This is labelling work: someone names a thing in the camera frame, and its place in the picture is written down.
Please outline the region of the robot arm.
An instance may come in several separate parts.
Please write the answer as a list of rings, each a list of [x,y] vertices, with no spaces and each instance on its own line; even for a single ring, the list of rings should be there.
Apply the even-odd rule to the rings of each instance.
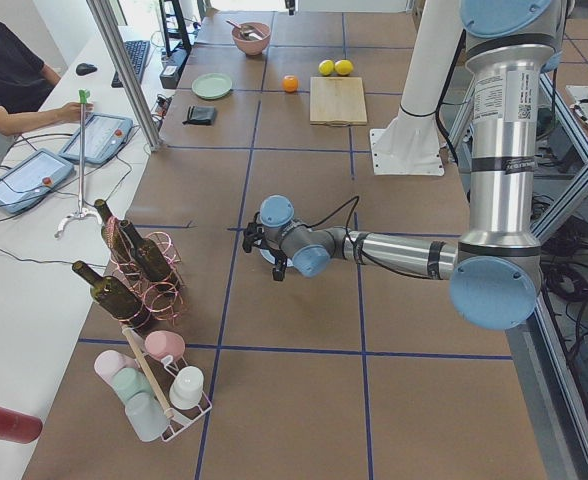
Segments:
[[[314,229],[290,200],[266,198],[243,233],[265,250],[273,276],[305,277],[334,258],[449,282],[467,321],[508,330],[533,313],[541,288],[540,242],[530,227],[539,78],[560,61],[569,1],[426,3],[397,116],[370,141],[378,175],[432,175],[439,158],[439,106],[459,56],[473,77],[468,230],[456,245],[356,231]]]

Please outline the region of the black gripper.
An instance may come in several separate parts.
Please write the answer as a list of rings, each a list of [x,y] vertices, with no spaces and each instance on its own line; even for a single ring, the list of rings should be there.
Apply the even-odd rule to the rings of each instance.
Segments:
[[[242,248],[245,253],[251,253],[253,248],[270,248],[265,238],[263,224],[260,222],[260,213],[256,212],[253,219],[243,229]],[[287,259],[275,259],[272,268],[272,277],[274,281],[283,281],[287,271]]]

